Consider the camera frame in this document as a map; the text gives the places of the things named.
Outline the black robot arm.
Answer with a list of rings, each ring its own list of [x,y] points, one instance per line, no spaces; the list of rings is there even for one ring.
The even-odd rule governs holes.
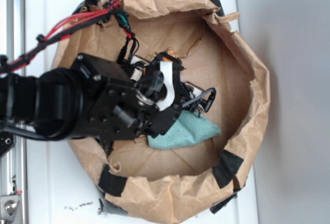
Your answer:
[[[1,79],[1,131],[34,140],[93,137],[102,145],[165,134],[183,111],[209,111],[216,91],[180,78],[180,59],[159,53],[109,61],[79,54],[70,68]]]

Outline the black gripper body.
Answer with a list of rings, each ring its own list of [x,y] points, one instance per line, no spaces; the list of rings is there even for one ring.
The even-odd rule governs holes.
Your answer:
[[[206,91],[180,78],[184,70],[181,59],[161,52],[148,62],[141,57],[119,57],[117,63],[132,82],[124,90],[116,84],[110,88],[114,97],[110,112],[111,140],[130,140],[140,135],[153,138],[164,135],[182,111],[206,111]]]

